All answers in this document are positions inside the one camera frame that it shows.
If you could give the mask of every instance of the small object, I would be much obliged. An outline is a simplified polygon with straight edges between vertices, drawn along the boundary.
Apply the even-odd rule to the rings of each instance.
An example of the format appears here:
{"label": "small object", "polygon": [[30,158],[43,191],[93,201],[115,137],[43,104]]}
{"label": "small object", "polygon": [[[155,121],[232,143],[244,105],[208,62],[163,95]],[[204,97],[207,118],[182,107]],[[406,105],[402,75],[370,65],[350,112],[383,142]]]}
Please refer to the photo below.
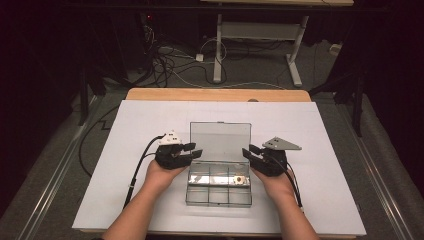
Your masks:
{"label": "small object", "polygon": [[234,176],[234,184],[243,185],[246,182],[245,176]]}
{"label": "small object", "polygon": [[203,54],[201,53],[196,54],[196,61],[203,62]]}
{"label": "small object", "polygon": [[262,144],[262,146],[274,150],[302,150],[302,148],[297,146],[296,144],[288,142],[279,137],[274,137],[268,142]]}

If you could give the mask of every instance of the white desk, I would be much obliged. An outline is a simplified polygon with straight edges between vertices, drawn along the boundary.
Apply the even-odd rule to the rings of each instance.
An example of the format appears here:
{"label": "white desk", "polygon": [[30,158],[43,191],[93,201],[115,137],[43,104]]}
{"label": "white desk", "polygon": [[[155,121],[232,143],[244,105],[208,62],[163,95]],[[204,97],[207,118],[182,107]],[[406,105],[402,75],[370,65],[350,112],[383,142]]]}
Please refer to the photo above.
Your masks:
{"label": "white desk", "polygon": [[[202,0],[205,2],[244,3],[244,4],[274,4],[274,5],[301,5],[301,6],[328,6],[341,7],[352,6],[353,0]],[[225,22],[222,14],[218,14],[216,33],[216,53],[213,81],[221,82],[221,41],[222,38],[247,38],[247,39],[271,39],[271,40],[294,40],[291,54],[286,55],[287,65],[296,87],[302,86],[299,71],[296,67],[296,56],[309,16],[303,16],[300,24],[274,24],[274,23],[247,23],[247,22]]]}
{"label": "white desk", "polygon": [[[287,157],[298,178],[305,214],[315,230],[326,237],[366,234],[318,109],[311,102],[123,101],[73,228],[107,229],[122,210],[131,177],[148,142],[170,130],[188,142],[191,121],[248,122],[252,124],[252,144],[259,146],[279,136],[300,145],[301,151],[287,151]],[[140,168],[135,191],[144,181],[149,160]],[[150,232],[280,234],[275,209],[253,173],[251,208],[186,206],[187,173],[180,174],[157,203]]]}

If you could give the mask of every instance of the small metal part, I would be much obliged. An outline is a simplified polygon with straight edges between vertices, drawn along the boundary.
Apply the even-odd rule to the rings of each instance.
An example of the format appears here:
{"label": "small metal part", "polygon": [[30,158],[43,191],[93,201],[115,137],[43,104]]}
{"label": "small metal part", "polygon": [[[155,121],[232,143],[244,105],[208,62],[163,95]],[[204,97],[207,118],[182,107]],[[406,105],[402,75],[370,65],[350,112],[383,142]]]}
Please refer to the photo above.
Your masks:
{"label": "small metal part", "polygon": [[288,142],[279,137],[274,137],[268,142],[262,144],[262,146],[274,150],[302,150],[302,148],[298,145]]}
{"label": "small metal part", "polygon": [[246,177],[245,176],[234,176],[234,184],[243,185],[245,183],[246,183]]}

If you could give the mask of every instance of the white tabletop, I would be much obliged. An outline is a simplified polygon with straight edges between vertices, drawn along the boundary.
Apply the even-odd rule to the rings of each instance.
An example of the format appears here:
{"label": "white tabletop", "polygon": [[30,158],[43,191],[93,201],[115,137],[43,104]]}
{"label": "white tabletop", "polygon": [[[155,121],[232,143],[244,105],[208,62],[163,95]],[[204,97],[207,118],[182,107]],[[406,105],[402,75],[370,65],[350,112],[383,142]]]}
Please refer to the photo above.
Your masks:
{"label": "white tabletop", "polygon": [[[122,102],[73,228],[105,230],[122,211],[135,167],[150,140],[175,130],[190,141],[190,122],[251,123],[251,143],[275,136],[302,147],[287,151],[299,183],[305,214],[321,235],[365,235],[351,192],[315,103],[282,102]],[[149,152],[155,152],[153,144]],[[144,181],[143,162],[135,192]],[[251,173],[252,207],[186,206],[188,170],[156,205],[151,232],[174,234],[279,234],[278,216],[262,183]]]}

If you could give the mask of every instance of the table leg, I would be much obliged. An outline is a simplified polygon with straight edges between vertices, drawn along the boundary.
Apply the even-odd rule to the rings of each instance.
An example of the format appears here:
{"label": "table leg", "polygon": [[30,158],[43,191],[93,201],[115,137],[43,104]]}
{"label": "table leg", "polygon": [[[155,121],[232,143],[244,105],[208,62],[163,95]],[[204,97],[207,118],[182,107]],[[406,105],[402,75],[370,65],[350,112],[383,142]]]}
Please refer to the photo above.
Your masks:
{"label": "table leg", "polygon": [[215,54],[215,64],[213,70],[213,82],[221,82],[221,40],[222,40],[222,14],[218,14],[218,21],[216,24],[216,54]]}
{"label": "table leg", "polygon": [[294,41],[293,52],[292,52],[292,54],[286,55],[287,64],[289,66],[290,74],[292,76],[293,83],[296,87],[302,86],[302,81],[300,80],[299,71],[297,70],[295,60],[296,60],[296,56],[297,56],[297,53],[298,53],[299,48],[300,48],[300,44],[302,43],[303,34],[305,33],[306,24],[308,23],[308,18],[309,18],[309,16],[303,17],[302,23],[299,26],[299,30],[297,32],[297,36],[296,36],[296,39]]}

